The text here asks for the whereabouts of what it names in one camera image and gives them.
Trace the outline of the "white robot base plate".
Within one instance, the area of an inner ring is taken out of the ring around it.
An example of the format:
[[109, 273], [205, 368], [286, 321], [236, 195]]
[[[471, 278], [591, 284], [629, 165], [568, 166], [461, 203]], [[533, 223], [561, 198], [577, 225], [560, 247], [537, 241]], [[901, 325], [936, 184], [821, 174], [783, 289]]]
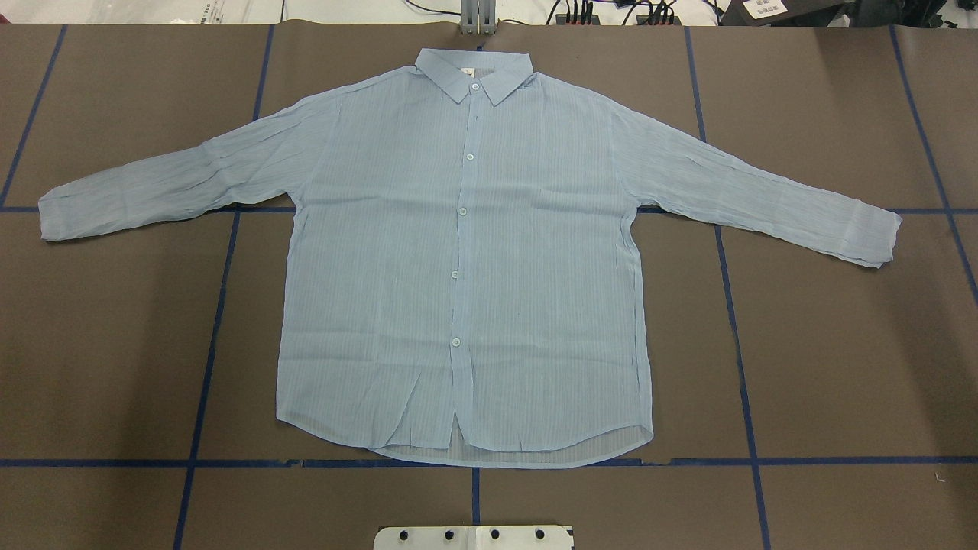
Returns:
[[378, 530], [374, 549], [574, 549], [571, 526], [391, 526]]

